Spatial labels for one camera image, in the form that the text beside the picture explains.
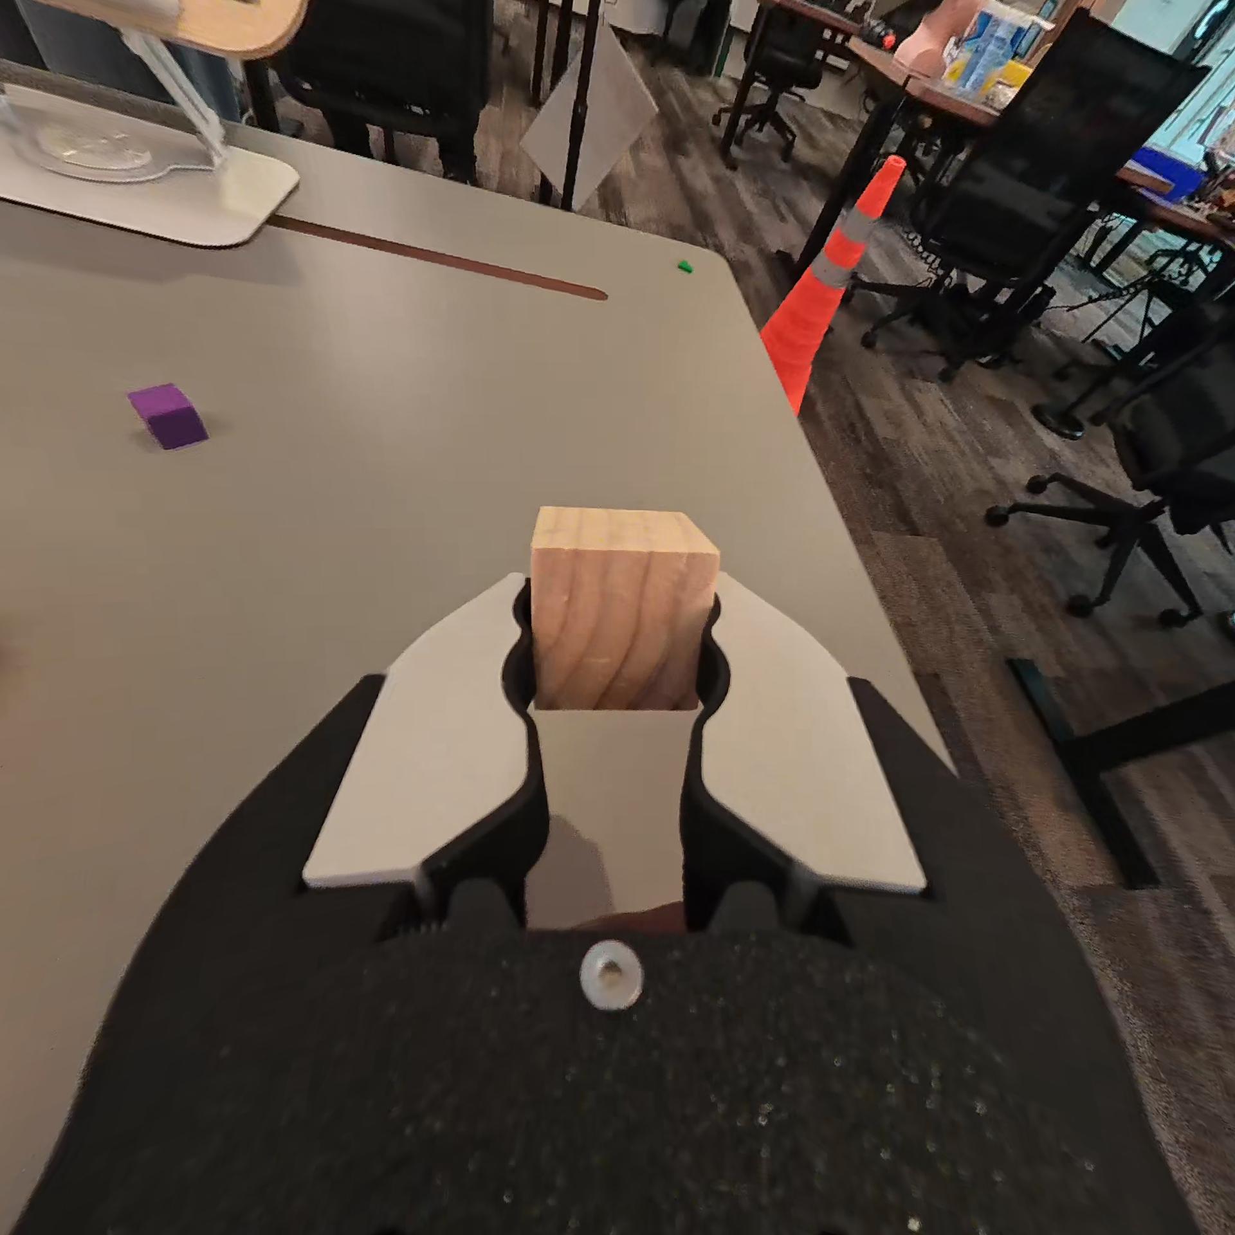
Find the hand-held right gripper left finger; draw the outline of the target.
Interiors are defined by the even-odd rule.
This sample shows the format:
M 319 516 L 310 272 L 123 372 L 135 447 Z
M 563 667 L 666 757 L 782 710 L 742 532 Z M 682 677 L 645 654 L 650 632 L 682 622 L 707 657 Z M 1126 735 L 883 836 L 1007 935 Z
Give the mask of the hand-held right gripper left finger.
M 488 879 L 525 901 L 550 826 L 533 697 L 531 583 L 506 575 L 389 664 L 303 882 L 448 901 Z

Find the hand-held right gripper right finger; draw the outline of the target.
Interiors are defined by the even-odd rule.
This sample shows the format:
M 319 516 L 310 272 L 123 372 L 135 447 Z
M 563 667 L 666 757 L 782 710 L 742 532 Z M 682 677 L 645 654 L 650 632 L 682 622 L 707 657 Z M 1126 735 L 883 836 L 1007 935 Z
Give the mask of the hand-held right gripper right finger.
M 681 795 L 683 888 L 756 880 L 917 895 L 908 838 L 853 679 L 794 619 L 719 575 Z

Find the large wooden cube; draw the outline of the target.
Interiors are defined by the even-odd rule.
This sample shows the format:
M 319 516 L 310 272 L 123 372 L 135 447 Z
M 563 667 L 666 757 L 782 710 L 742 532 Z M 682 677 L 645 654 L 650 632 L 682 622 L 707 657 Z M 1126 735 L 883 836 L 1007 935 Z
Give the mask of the large wooden cube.
M 531 538 L 541 711 L 689 711 L 720 551 L 683 513 L 545 504 Z

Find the purple wooden cube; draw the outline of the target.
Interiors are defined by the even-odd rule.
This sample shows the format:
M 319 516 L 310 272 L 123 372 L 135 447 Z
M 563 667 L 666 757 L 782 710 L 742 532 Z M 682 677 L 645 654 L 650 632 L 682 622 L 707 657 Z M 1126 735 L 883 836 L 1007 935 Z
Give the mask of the purple wooden cube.
M 209 429 L 188 395 L 173 382 L 128 391 L 126 398 L 148 435 L 164 452 L 210 439 Z

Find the orange striped traffic cone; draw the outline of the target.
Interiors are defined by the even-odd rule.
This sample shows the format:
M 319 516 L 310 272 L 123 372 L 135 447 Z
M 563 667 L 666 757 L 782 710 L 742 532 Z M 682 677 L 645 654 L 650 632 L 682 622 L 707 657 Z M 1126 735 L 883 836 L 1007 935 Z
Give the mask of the orange striped traffic cone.
M 794 414 L 800 414 L 814 355 L 904 172 L 905 160 L 888 155 L 761 330 L 766 354 Z

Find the white folding stand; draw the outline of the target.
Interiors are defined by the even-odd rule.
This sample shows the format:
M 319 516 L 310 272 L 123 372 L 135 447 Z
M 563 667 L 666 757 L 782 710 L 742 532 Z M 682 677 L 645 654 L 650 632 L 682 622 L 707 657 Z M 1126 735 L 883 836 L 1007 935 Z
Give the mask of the white folding stand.
M 229 144 L 222 117 L 157 35 L 179 17 L 170 3 L 114 4 L 107 16 L 189 130 L 3 85 L 4 201 L 197 248 L 254 238 L 300 185 L 298 170 Z

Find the white slanted panel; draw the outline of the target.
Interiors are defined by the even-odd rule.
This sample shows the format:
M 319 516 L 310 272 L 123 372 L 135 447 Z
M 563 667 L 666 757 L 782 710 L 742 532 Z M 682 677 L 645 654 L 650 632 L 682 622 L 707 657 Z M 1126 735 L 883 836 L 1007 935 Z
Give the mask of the white slanted panel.
M 566 160 L 582 54 L 575 54 L 560 83 L 529 123 L 519 145 L 553 189 L 564 192 Z M 657 116 L 639 70 L 604 20 L 594 39 L 585 117 L 576 160 L 572 207 L 583 205 L 598 183 Z

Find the dark office desk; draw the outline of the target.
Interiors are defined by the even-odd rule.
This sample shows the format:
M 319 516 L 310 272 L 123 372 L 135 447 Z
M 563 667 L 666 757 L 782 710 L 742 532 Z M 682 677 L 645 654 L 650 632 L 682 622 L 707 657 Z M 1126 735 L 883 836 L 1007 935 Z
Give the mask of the dark office desk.
M 930 117 L 945 136 L 963 144 L 975 136 L 972 154 L 992 153 L 995 169 L 1007 173 L 982 182 L 994 195 L 979 195 L 963 208 L 958 238 L 976 247 L 978 255 L 997 255 L 995 247 L 1011 241 L 1033 241 L 1023 253 L 1027 266 L 1010 283 L 1014 310 L 1026 307 L 1097 210 L 1119 188 L 1135 185 L 1125 166 L 1210 73 L 1208 66 L 1157 51 L 1080 10 L 1055 29 L 1055 39 L 1001 113 L 895 67 L 888 53 L 864 44 L 854 53 L 875 92 L 875 108 L 801 253 L 776 254 L 779 272 L 795 283 L 869 183 L 891 132 L 908 132 L 911 119 Z

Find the blue white plastic container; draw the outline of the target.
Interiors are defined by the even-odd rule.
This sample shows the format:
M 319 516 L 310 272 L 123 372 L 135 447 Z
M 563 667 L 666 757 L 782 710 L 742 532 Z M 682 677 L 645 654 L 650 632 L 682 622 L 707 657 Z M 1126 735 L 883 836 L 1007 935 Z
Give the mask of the blue white plastic container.
M 953 94 L 982 98 L 1007 64 L 1032 51 L 1054 22 L 1000 1 L 980 1 L 963 32 L 951 39 L 941 82 Z

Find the wooden display board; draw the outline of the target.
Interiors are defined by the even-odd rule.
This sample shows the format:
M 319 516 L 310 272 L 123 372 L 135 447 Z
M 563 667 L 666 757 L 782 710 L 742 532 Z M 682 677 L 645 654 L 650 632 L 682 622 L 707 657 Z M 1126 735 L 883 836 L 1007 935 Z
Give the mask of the wooden display board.
M 45 1 L 45 6 L 238 60 L 269 58 L 304 20 L 306 1 Z

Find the black table leg frame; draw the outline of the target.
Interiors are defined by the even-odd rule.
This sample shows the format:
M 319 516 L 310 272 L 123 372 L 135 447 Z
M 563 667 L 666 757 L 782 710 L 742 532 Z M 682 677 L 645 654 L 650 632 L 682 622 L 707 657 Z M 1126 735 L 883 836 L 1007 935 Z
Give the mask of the black table leg frame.
M 1077 733 L 1063 714 L 1045 676 L 1030 658 L 1010 657 L 1005 664 L 1114 861 L 1122 885 L 1133 891 L 1157 886 L 1161 879 L 1126 823 L 1104 777 L 1130 763 L 1232 732 L 1233 682 L 1158 704 L 1097 730 Z

